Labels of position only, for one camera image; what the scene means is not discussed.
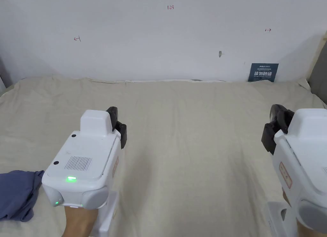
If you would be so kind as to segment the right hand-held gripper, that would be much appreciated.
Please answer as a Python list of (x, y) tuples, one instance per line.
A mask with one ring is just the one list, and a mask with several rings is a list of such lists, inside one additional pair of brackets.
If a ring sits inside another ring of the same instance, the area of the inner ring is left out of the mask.
[[(287, 198), (327, 208), (327, 110), (293, 112), (273, 104), (261, 142)], [(296, 215), (287, 202), (268, 202), (267, 221), (273, 237), (298, 236)]]

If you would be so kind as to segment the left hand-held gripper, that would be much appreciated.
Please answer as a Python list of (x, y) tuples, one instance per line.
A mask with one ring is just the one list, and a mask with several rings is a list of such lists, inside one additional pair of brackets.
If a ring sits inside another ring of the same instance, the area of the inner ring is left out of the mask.
[(127, 125), (118, 122), (118, 108), (86, 110), (80, 130), (73, 131), (42, 177), (53, 207), (98, 209), (91, 235), (108, 235), (119, 194), (112, 190)]

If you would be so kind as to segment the person's right hand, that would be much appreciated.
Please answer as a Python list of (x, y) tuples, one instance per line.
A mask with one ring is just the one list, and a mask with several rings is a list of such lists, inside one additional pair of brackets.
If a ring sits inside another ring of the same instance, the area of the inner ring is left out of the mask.
[(306, 199), (292, 201), (283, 191), (283, 197), (293, 209), (297, 219), (299, 237), (326, 237), (326, 208), (316, 205)]

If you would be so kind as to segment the person's left hand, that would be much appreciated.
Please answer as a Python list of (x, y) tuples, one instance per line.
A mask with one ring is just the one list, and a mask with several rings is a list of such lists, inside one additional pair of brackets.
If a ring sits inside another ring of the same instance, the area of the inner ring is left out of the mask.
[(65, 206), (66, 227), (63, 237), (89, 237), (98, 217), (98, 209)]

